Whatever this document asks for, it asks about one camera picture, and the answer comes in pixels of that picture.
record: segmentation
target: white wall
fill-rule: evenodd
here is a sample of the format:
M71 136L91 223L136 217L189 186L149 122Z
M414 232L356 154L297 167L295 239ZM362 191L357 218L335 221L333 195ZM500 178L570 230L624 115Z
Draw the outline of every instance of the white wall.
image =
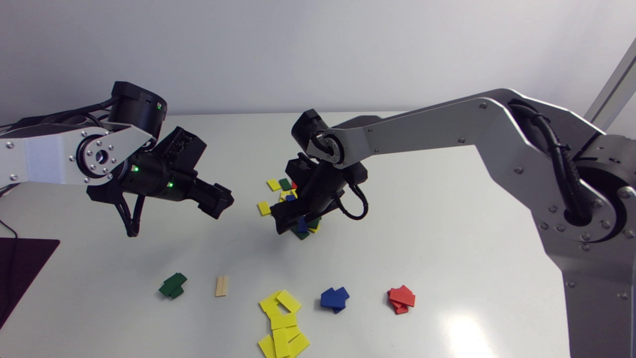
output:
M633 0L3 0L0 122L113 81L171 114L404 110L510 87L578 113L636 34Z

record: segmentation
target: white table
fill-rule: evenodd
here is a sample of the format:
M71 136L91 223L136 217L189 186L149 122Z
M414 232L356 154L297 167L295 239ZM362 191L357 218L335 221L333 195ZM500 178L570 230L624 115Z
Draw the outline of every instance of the white table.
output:
M358 114L322 116L335 125ZM303 358L569 356L561 274L475 148L366 159L364 220L334 211L305 241L276 234L256 203L278 198L265 181L285 177L300 151L297 118L165 121L163 135L180 125L208 144L199 177L236 199L220 220L192 201L149 198L140 236L128 238L116 210L82 187L25 183L0 199L21 237L62 241L0 331L0 357L260 357L269 330L258 301L278 289L303 304ZM349 190L343 202L359 213ZM171 301L157 290L175 272L188 281ZM214 297L218 275L229 276L227 297ZM396 316L386 291L402 284L417 302ZM341 286L351 298L334 315L319 298Z

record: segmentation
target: pile of red blocks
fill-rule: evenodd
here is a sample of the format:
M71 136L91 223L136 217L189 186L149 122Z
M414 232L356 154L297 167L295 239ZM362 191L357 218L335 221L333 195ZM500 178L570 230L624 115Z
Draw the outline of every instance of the pile of red blocks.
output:
M396 315L408 312L409 307L415 307L415 295L406 286L402 285L398 289L390 289L387 293Z

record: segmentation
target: green block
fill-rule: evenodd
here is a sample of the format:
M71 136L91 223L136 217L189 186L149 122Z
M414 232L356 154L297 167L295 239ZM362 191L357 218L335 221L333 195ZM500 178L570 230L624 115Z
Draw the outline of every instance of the green block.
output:
M318 224L320 224L320 219L322 219L322 217L317 217L313 219L312 221L308 222L307 227L311 227L312 229L318 228Z
M169 279L163 282L163 285L159 289L159 292L161 292L164 296L167 297L172 293L172 291L174 291L174 289L176 289L177 287L180 287L187 280L188 279L183 274L181 274L180 272L177 272L174 275L172 275Z
M173 299L179 297L179 295L181 295L183 293L183 288L181 288L181 286L175 288L174 290L172 290L172 292L170 292L170 297L172 297Z
M287 180L287 178L279 180L279 184L282 190L291 190L291 183L289 183L289 180Z
M299 239L304 240L309 236L309 233L299 233L298 232L298 226L294 226L291 228L292 232L294 232L296 234L296 236L298 236Z

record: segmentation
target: screw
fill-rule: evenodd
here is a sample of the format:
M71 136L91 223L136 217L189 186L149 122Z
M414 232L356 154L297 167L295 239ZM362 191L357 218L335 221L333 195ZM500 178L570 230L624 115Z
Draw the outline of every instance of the screw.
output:
M618 190L618 197L621 199L629 199L632 196L632 193L627 188L620 188Z

